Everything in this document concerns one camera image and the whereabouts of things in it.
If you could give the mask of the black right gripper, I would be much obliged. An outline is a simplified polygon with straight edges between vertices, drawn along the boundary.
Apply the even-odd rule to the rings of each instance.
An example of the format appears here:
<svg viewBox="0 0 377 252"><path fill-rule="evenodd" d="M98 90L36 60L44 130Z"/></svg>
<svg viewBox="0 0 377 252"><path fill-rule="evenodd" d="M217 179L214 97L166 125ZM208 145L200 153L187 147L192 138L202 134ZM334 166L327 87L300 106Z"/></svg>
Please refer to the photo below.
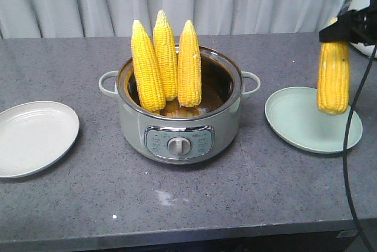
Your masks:
<svg viewBox="0 0 377 252"><path fill-rule="evenodd" d="M350 10L319 32L319 41L376 44L376 0L360 10Z"/></svg>

